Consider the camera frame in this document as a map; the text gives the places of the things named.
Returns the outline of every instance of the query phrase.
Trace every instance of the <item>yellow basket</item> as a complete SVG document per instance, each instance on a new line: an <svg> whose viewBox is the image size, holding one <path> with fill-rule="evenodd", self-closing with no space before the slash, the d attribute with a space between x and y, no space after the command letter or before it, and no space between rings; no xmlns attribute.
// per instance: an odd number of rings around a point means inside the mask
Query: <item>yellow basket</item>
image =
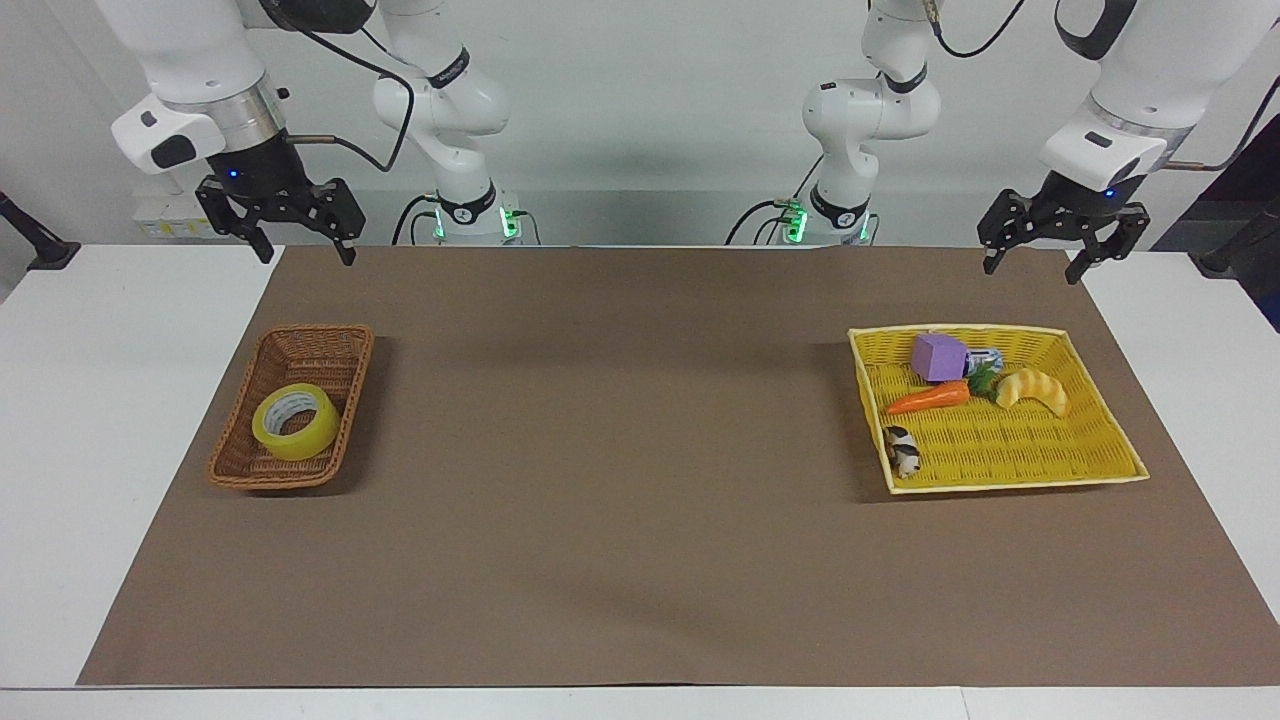
<svg viewBox="0 0 1280 720"><path fill-rule="evenodd" d="M1036 368L1053 375L1066 389L1070 411L1056 418L1034 400L1004 410L989 400L973 398L959 407L888 418L883 407L890 402L928 387L911 369L915 336L924 332L946 333L974 348L998 348L1005 373ZM1064 331L900 325L851 329L849 342L872 442L892 493L1129 483L1151 477ZM895 477L890 468L886 425L906 428L919 446L920 471L908 479Z"/></svg>

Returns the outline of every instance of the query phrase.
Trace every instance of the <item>table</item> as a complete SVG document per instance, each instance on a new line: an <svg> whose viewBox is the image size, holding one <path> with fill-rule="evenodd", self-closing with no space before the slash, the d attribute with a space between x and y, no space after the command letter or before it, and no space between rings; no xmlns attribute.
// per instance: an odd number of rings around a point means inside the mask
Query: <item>table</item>
<svg viewBox="0 0 1280 720"><path fill-rule="evenodd" d="M1280 688L58 691L74 683L270 273L239 247L88 246L0 309L0 457L22 479L0 484L0 687L44 688L4 692L0 715L1263 717L1280 707ZM1268 434L1280 375L1267 373L1280 336L1239 287L1203 281L1180 255L1140 254L1085 282L1280 615L1270 530L1280 447ZM1217 372L1226 359L1233 370Z"/></svg>

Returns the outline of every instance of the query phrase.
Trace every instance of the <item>toy carrot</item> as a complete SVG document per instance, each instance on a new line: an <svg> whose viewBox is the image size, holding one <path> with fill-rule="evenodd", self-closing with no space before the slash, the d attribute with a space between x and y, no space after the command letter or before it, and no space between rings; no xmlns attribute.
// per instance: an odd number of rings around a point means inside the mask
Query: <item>toy carrot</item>
<svg viewBox="0 0 1280 720"><path fill-rule="evenodd" d="M915 392L893 401L884 411L890 415L931 410L933 407L955 407L969 402L972 397L992 397L992 384L996 370L991 363L984 363L978 370L963 380L948 380L929 389Z"/></svg>

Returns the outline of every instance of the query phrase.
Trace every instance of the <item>packing tape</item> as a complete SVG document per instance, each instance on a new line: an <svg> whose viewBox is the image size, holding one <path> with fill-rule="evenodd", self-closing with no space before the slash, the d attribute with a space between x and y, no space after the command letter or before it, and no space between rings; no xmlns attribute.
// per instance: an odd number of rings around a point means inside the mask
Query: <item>packing tape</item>
<svg viewBox="0 0 1280 720"><path fill-rule="evenodd" d="M315 411L301 430L282 436L284 423L298 413ZM338 409L323 389L294 383L266 396L253 413L253 437L280 460L307 460L324 452L338 437Z"/></svg>

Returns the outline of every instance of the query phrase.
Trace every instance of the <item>brown mat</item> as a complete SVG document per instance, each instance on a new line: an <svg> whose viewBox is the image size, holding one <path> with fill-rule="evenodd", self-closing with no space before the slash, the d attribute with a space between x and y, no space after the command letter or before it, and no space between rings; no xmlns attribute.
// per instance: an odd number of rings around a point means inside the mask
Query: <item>brown mat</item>
<svg viewBox="0 0 1280 720"><path fill-rule="evenodd" d="M1064 255L980 258L289 249L79 682L1280 684L1280 628ZM1068 329L1153 479L891 498L845 329L924 322ZM378 332L347 464L210 487L280 323Z"/></svg>

